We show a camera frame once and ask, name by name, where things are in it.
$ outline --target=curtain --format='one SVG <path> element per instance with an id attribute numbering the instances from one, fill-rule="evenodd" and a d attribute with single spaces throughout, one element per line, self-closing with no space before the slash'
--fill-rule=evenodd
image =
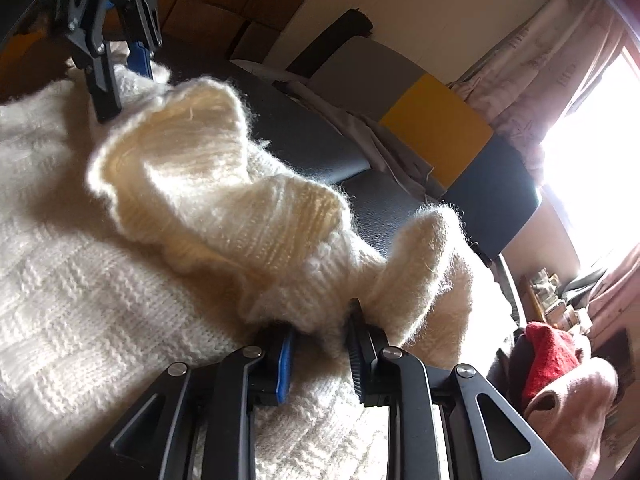
<path id="1" fill-rule="evenodd" d="M 450 88 L 519 150 L 541 184 L 540 142 L 593 88 L 626 37 L 622 19 L 603 0 L 549 0 Z"/>
<path id="2" fill-rule="evenodd" d="M 600 333 L 629 305 L 640 305 L 640 244 L 611 267 L 591 289 L 589 316 L 591 331 Z"/>

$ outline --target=red cloth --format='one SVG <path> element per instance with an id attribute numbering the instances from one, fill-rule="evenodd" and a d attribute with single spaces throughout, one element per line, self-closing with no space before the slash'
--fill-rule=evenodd
<path id="1" fill-rule="evenodd" d="M 524 333 L 533 346 L 535 357 L 522 391 L 523 409 L 542 388 L 579 364 L 574 339 L 568 332 L 545 323 L 531 322 Z"/>

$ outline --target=window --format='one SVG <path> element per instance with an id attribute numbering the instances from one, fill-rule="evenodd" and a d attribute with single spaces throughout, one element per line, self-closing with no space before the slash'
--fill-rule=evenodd
<path id="1" fill-rule="evenodd" d="M 640 239 L 640 77 L 628 52 L 543 147 L 546 190 L 583 266 Z"/>

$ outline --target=knitted fabric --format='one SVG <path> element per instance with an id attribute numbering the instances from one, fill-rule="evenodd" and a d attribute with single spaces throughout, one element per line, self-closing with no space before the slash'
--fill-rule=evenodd
<path id="1" fill-rule="evenodd" d="M 116 65 L 107 125 L 75 69 L 0 107 L 0 431 L 34 478 L 63 479 L 171 362 L 286 320 L 317 337 L 287 404 L 257 413 L 257 478 L 384 478 L 386 410 L 357 404 L 342 350 L 349 298 L 428 364 L 481 372 L 508 302 L 452 210 L 419 212 L 385 261 L 345 197 L 248 137 L 229 86 L 154 73 Z"/>

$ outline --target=pink fabric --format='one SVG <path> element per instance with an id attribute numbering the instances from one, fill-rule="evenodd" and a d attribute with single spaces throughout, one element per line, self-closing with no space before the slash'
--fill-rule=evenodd
<path id="1" fill-rule="evenodd" d="M 542 183 L 540 142 L 618 57 L 627 34 L 603 0 L 549 0 L 470 78 L 450 88 L 522 155 Z"/>
<path id="2" fill-rule="evenodd" d="M 541 390 L 524 412 L 576 480 L 591 480 L 595 473 L 605 416 L 617 389 L 616 371 L 594 357 Z"/>
<path id="3" fill-rule="evenodd" d="M 589 315 L 593 333 L 604 329 L 634 300 L 640 301 L 640 244 L 593 287 L 589 298 Z"/>

